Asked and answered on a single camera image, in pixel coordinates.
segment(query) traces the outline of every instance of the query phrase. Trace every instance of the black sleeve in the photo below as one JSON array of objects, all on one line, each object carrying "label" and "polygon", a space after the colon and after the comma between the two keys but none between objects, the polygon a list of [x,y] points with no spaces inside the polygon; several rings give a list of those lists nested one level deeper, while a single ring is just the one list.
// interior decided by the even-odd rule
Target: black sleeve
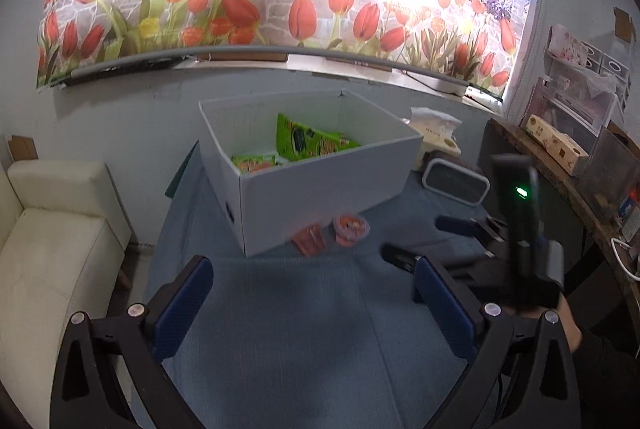
[{"label": "black sleeve", "polygon": [[636,360],[616,351],[607,339],[584,330],[574,352],[580,399],[606,417],[608,427],[635,427],[640,399],[640,373]]}]

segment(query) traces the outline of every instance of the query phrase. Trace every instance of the metal rod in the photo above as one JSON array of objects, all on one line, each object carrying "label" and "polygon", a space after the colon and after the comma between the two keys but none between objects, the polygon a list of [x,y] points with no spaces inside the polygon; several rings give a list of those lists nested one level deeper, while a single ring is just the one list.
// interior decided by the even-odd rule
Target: metal rod
[{"label": "metal rod", "polygon": [[358,54],[352,54],[348,52],[340,52],[336,50],[323,50],[321,48],[301,48],[298,46],[194,46],[192,48],[174,48],[172,50],[163,50],[159,52],[151,52],[146,54],[139,54],[130,57],[124,57],[122,59],[108,60],[107,62],[100,62],[92,66],[86,66],[84,68],[76,68],[71,72],[71,78],[80,78],[87,75],[98,74],[114,68],[123,68],[141,62],[144,60],[161,60],[170,59],[172,57],[189,57],[199,56],[202,54],[225,54],[225,53],[274,53],[274,54],[294,54],[294,55],[308,55],[313,57],[324,57],[326,59],[344,59],[352,60],[355,62],[366,63],[371,65],[386,66],[389,68],[395,68],[396,70],[402,70],[406,72],[418,73],[419,75],[431,76],[438,78],[457,86],[467,87],[468,82],[464,82],[458,78],[453,78],[443,73],[432,72],[424,68],[417,68],[409,64],[403,64],[402,62],[395,62],[388,59],[378,59],[377,57],[367,57]]}]

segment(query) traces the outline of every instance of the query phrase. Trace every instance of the human hand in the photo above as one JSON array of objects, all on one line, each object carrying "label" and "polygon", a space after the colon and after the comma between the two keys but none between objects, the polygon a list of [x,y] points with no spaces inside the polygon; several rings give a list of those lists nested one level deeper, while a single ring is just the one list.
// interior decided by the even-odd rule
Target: human hand
[{"label": "human hand", "polygon": [[[530,319],[538,319],[544,312],[549,310],[549,308],[537,307],[533,310],[516,313],[516,311],[511,307],[505,307],[504,309],[511,315],[517,314],[521,317],[529,317]],[[564,295],[560,294],[558,306],[551,309],[558,314],[558,317],[560,317],[562,328],[564,329],[564,336],[566,337],[566,341],[569,343],[569,350],[573,353],[580,347],[580,343],[582,342],[582,332],[575,324],[574,315],[571,313],[571,308],[569,308],[569,303],[566,301]]]}]

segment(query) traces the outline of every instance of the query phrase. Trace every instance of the blue gripper pad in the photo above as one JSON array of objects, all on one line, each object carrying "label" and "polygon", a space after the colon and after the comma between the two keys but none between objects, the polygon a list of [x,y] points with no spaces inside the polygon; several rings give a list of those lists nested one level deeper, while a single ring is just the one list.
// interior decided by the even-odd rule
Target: blue gripper pad
[{"label": "blue gripper pad", "polygon": [[[456,285],[453,279],[450,285]],[[467,362],[473,361],[478,352],[477,324],[426,257],[420,258],[415,265],[415,287],[429,307],[453,354]]]},{"label": "blue gripper pad", "polygon": [[175,292],[154,327],[151,353],[156,362],[175,355],[213,285],[213,267],[203,258]]}]

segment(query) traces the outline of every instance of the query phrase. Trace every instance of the green snack bag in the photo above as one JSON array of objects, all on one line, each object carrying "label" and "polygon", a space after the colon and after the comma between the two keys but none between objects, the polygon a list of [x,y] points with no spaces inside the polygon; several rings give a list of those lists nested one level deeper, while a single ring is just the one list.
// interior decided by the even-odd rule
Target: green snack bag
[{"label": "green snack bag", "polygon": [[231,163],[235,165],[242,174],[268,169],[276,165],[275,155],[247,155],[232,156]]},{"label": "green snack bag", "polygon": [[359,147],[359,144],[339,134],[318,131],[278,114],[276,127],[276,149],[289,160],[305,160],[316,156],[337,153]]}]

